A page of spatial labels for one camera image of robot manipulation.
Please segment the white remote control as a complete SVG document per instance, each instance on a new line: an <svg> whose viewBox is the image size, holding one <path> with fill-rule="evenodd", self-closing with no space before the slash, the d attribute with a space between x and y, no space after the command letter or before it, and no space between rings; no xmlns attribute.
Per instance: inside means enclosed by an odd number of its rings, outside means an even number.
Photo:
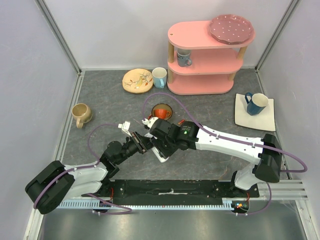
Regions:
<svg viewBox="0 0 320 240"><path fill-rule="evenodd" d="M149 132L146 133L144 136L147 137L147 138L152 138L152 137L153 137L153 135L150 134ZM151 150L152 150L152 152L154 153L154 155L157 157L157 159L158 159L161 163L165 163L165 162L169 159L169 157L164 158L163 156L161 156L159 150L158 150L155 146L153 146L153 147L151 148Z"/></svg>

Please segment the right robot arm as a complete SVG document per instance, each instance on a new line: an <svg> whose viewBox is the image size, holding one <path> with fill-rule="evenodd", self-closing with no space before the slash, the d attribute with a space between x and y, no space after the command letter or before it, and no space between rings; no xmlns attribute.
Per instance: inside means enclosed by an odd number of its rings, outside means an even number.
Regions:
<svg viewBox="0 0 320 240"><path fill-rule="evenodd" d="M229 184L235 197L242 196L258 182L278 183L280 180L282 154L277 151L280 144L272 134L263 138L244 137L215 131L207 126L185 121L180 126L164 119L144 119L149 129L147 137L152 140L152 151L165 162L177 150L213 151L234 156L249 164L236 171Z"/></svg>

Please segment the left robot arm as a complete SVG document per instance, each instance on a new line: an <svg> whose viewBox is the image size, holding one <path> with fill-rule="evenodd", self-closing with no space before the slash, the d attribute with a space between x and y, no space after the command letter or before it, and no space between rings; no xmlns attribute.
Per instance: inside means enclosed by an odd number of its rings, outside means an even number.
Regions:
<svg viewBox="0 0 320 240"><path fill-rule="evenodd" d="M25 192L43 215L81 195L95 193L104 197L110 191L109 179L119 171L118 165L136 153L150 150L152 137L133 132L124 143L112 141L95 163L64 165L55 160L26 185Z"/></svg>

